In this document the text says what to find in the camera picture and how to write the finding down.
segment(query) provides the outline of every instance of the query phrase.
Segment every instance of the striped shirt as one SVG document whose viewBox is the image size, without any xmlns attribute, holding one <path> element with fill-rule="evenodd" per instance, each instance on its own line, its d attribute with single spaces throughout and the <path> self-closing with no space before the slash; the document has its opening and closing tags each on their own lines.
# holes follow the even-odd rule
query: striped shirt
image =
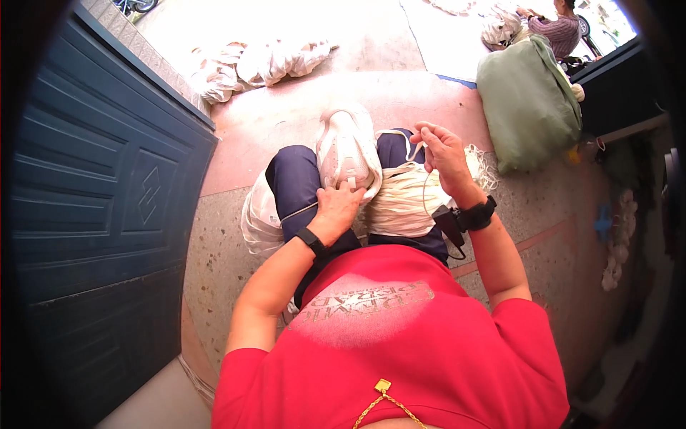
<svg viewBox="0 0 686 429">
<path fill-rule="evenodd" d="M 581 40 L 581 27 L 579 18 L 570 16 L 558 16 L 557 21 L 537 18 L 529 20 L 529 30 L 542 34 L 550 40 L 550 47 L 556 58 L 569 56 Z"/>
</svg>

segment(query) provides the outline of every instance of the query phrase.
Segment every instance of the black watch strap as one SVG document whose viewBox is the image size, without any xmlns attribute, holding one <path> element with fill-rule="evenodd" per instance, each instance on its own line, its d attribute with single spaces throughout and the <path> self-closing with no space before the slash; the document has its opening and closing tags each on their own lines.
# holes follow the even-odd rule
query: black watch strap
<svg viewBox="0 0 686 429">
<path fill-rule="evenodd" d="M 488 196 L 486 204 L 480 202 L 476 206 L 467 210 L 458 210 L 457 221 L 462 232 L 479 231 L 490 225 L 490 217 L 493 216 L 495 207 L 497 207 L 495 199 Z"/>
<path fill-rule="evenodd" d="M 296 233 L 296 237 L 299 237 L 307 246 L 310 247 L 310 249 L 312 249 L 316 259 L 322 259 L 329 254 L 327 247 L 322 244 L 317 236 L 314 235 L 312 231 L 307 229 L 307 227 L 300 228 L 300 230 Z"/>
</svg>

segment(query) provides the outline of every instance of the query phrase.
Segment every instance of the red t-shirt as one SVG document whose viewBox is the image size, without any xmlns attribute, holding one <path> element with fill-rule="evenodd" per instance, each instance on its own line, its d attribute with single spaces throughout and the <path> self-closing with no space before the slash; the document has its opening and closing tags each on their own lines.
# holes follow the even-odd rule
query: red t-shirt
<svg viewBox="0 0 686 429">
<path fill-rule="evenodd" d="M 331 262 L 271 352 L 224 357 L 212 428 L 352 428 L 380 378 L 440 428 L 558 428 L 569 410 L 541 307 L 489 314 L 433 257 L 383 245 Z M 383 400 L 360 426 L 397 417 Z"/>
</svg>

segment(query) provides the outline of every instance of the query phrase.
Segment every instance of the blue clip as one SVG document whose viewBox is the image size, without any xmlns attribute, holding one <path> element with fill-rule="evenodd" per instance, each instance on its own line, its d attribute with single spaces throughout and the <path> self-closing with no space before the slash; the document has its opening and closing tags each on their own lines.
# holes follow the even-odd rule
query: blue clip
<svg viewBox="0 0 686 429">
<path fill-rule="evenodd" d="M 612 228 L 612 218 L 609 217 L 610 203 L 600 206 L 600 217 L 593 223 L 593 229 L 598 232 L 600 241 L 607 241 L 607 231 Z"/>
</svg>

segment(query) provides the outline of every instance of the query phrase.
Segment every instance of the gold necklace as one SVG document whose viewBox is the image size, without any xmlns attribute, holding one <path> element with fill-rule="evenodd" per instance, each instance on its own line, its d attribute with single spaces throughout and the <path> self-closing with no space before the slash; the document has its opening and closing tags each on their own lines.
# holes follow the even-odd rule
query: gold necklace
<svg viewBox="0 0 686 429">
<path fill-rule="evenodd" d="M 392 397 L 388 396 L 388 394 L 386 393 L 386 391 L 388 390 L 388 388 L 390 388 L 390 381 L 381 378 L 381 379 L 379 380 L 379 382 L 377 383 L 377 385 L 374 386 L 374 389 L 376 389 L 378 392 L 381 392 L 381 396 L 379 396 L 377 399 L 374 400 L 374 402 L 372 402 L 371 404 L 369 404 L 369 406 L 367 407 L 367 409 L 366 409 L 365 411 L 362 411 L 362 414 L 360 414 L 359 417 L 357 418 L 357 421 L 355 422 L 355 425 L 353 426 L 353 429 L 357 429 L 357 427 L 359 426 L 359 424 L 362 422 L 362 419 L 364 418 L 364 416 L 366 416 L 367 413 L 369 413 L 369 412 L 372 410 L 372 408 L 374 408 L 374 406 L 375 406 L 376 404 L 378 404 L 379 402 L 381 402 L 383 399 L 388 399 L 388 400 L 391 401 L 393 404 L 396 404 L 397 406 L 399 406 L 400 408 L 402 408 L 403 411 L 405 411 L 405 413 L 407 413 L 407 415 L 410 416 L 410 419 L 414 420 L 414 422 L 417 423 L 419 426 L 421 426 L 422 429 L 427 429 L 427 427 L 424 426 L 424 423 L 422 423 L 421 421 L 419 421 L 419 419 L 416 418 L 416 417 L 414 416 L 414 414 L 412 414 L 412 412 L 410 412 L 410 410 L 408 410 L 407 408 L 405 408 L 405 406 L 402 405 L 400 402 L 398 402 L 398 401 L 396 401 L 395 399 L 393 399 Z"/>
</svg>

